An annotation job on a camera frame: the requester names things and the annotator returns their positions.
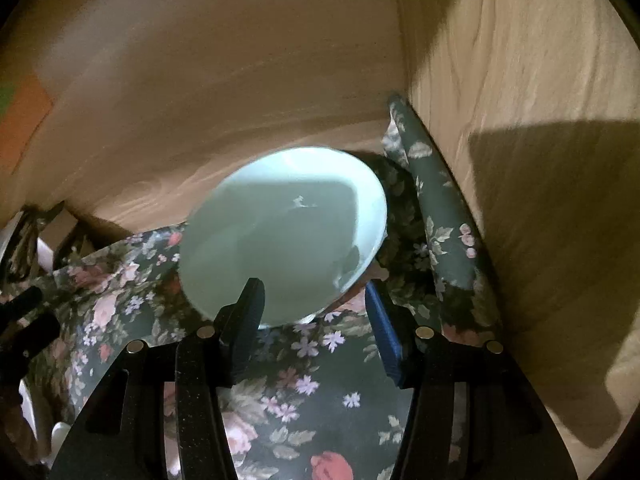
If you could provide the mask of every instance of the wooden surface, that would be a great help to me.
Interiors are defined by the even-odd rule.
[[[399,0],[410,95],[581,478],[640,399],[640,54],[607,0]]]
[[[640,397],[638,49],[607,0],[398,4],[25,0],[0,78],[35,70],[54,108],[0,181],[2,216],[67,199],[119,229],[177,222],[258,153],[378,149],[408,89],[586,478]]]

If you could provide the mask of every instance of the white bowl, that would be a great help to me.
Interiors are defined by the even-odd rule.
[[[262,325],[298,322],[353,285],[385,227],[385,194],[364,163],[330,148],[283,150],[228,176],[191,214],[180,281],[213,319],[248,278],[259,278]]]

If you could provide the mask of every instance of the floral tablecloth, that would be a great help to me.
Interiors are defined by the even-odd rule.
[[[388,158],[355,154],[388,202],[377,262],[392,299],[419,324],[480,345],[497,336],[499,319],[476,226],[413,111],[400,98],[390,110]],[[183,228],[134,235],[33,283],[62,333],[34,359],[29,380],[59,420],[73,422],[130,340],[165,344],[203,324],[180,288]],[[174,393],[167,383],[165,447],[178,475]],[[244,380],[219,391],[240,480],[388,479],[411,396],[386,378],[357,288],[311,323],[261,330]]]

